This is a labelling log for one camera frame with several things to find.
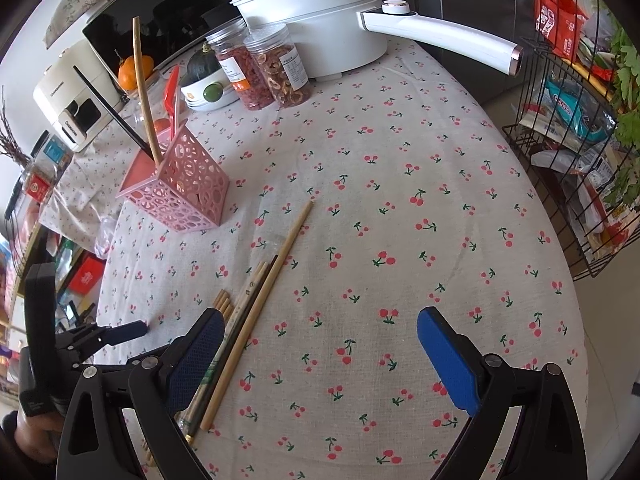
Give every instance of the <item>red box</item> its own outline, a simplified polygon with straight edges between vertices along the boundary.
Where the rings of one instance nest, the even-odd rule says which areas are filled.
[[[85,296],[104,274],[106,262],[88,254],[69,282],[69,289]]]
[[[38,174],[33,173],[27,184],[27,195],[41,204],[49,192],[49,187],[50,185],[46,180]]]
[[[536,30],[554,46],[554,54],[575,61],[585,17],[573,0],[535,0]]]

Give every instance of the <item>jar lid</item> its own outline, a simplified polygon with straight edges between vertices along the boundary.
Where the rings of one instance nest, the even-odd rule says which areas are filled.
[[[234,18],[223,23],[218,28],[214,28],[210,34],[206,36],[207,43],[217,43],[226,38],[241,32],[246,28],[246,23],[242,18]]]
[[[289,30],[285,23],[275,23],[254,30],[244,38],[244,46],[247,47],[249,52],[269,50],[274,46],[281,45],[288,35]]]

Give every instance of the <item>white appliance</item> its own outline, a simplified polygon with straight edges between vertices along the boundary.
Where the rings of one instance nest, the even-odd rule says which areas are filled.
[[[249,29],[286,23],[309,77],[329,79],[386,52],[387,36],[439,46],[505,74],[520,68],[522,48],[457,23],[420,16],[402,0],[232,0]]]
[[[45,70],[33,98],[60,139],[74,152],[80,152],[111,121],[111,116],[78,77],[74,65],[117,112],[124,103],[87,40],[64,50]]]

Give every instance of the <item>floor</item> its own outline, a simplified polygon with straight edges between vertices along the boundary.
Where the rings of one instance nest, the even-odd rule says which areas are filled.
[[[496,126],[513,123],[520,89],[484,106]],[[640,242],[618,254],[596,277],[575,283],[589,359],[589,407],[584,444],[590,480],[610,478],[640,431]]]

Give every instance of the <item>pot handle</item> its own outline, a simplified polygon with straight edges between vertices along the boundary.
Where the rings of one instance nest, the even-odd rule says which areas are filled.
[[[522,62],[522,47],[476,28],[420,16],[383,14],[379,10],[359,12],[360,27],[370,32],[409,38],[439,46],[475,59],[507,75],[516,75]]]

